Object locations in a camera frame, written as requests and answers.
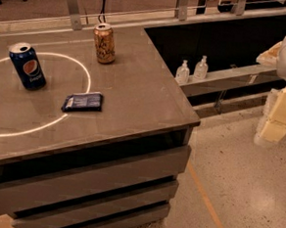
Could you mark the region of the blue RXBAR blueberry wrapper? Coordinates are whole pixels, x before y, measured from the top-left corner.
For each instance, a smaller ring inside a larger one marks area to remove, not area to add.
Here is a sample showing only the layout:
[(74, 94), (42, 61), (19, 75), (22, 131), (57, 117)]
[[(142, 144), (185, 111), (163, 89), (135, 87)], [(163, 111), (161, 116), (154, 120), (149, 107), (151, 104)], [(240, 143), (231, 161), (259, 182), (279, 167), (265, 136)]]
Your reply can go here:
[(69, 95), (63, 103), (61, 110), (65, 112), (95, 112), (101, 111), (103, 95), (100, 92), (78, 93)]

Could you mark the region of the clear pump bottle right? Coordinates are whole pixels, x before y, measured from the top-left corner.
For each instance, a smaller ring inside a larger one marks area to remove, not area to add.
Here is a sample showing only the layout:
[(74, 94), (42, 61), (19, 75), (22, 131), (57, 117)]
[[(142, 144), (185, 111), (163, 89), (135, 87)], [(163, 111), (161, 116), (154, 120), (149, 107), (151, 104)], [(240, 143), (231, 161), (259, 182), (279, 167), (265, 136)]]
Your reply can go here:
[(193, 76), (197, 79), (205, 79), (208, 71), (207, 57), (203, 56), (202, 60), (200, 60), (194, 68)]

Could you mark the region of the clear pump bottle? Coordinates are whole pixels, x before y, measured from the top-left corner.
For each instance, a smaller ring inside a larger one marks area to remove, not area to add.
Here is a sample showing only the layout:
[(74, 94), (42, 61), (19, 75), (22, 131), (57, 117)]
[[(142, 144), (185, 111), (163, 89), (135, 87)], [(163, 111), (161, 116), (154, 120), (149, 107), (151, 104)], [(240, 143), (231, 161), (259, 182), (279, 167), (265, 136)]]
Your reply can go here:
[(207, 57), (203, 56), (202, 60), (200, 60), (194, 68), (193, 76), (197, 79), (205, 79), (208, 71)]
[(175, 79), (178, 84), (187, 83), (189, 79), (189, 68), (186, 60), (184, 60), (182, 66), (177, 69)]

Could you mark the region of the clear pump bottle left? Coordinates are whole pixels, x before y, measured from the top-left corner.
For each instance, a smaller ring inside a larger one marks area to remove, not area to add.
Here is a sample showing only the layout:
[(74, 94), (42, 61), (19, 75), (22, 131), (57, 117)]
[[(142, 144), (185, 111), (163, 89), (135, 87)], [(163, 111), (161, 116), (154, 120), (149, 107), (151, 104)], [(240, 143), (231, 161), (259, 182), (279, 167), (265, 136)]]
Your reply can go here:
[(178, 84), (187, 83), (189, 79), (189, 68), (186, 60), (184, 60), (182, 66), (177, 69), (175, 79)]

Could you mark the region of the orange patterned drink can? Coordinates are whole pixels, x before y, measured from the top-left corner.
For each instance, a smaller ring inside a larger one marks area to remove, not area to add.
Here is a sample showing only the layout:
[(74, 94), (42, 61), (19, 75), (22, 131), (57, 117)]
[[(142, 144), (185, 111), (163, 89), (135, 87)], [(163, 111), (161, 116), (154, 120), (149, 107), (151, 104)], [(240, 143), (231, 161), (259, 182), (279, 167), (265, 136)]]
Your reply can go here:
[(108, 23), (98, 23), (94, 28), (94, 42), (99, 63), (110, 64), (115, 56), (114, 31)]

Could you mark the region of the grey slatted wooden table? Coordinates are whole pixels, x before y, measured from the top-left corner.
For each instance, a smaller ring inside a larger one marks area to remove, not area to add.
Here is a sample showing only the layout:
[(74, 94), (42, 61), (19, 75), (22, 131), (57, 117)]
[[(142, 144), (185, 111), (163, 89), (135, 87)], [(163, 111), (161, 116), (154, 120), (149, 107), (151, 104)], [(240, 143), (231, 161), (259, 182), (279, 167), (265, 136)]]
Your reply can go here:
[[(0, 228), (131, 228), (167, 216), (200, 122), (140, 27), (117, 28), (116, 60), (93, 33), (0, 35)], [(9, 47), (30, 43), (46, 84), (24, 88)], [(101, 111), (63, 112), (100, 92)]]

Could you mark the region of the metal railing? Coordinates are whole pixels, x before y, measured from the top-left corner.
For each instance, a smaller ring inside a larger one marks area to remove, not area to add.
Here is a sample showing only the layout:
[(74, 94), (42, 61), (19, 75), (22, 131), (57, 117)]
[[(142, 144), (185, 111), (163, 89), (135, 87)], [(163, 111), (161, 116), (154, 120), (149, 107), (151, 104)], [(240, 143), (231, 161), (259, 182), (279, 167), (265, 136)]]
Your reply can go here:
[(104, 20), (113, 26), (166, 26), (183, 23), (239, 20), (286, 15), (280, 8), (246, 9), (242, 13), (220, 12), (217, 0), (204, 14), (190, 0), (4, 0), (0, 5), (0, 35), (48, 29), (88, 28)]

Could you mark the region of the blue Pepsi can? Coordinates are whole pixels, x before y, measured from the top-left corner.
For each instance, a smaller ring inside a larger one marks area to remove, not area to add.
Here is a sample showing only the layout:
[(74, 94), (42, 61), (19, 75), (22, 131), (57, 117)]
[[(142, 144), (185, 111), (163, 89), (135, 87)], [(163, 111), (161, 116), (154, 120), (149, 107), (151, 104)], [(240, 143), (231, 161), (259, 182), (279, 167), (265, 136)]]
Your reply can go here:
[(30, 43), (16, 43), (9, 47), (11, 62), (27, 90), (37, 90), (46, 84), (43, 70)]

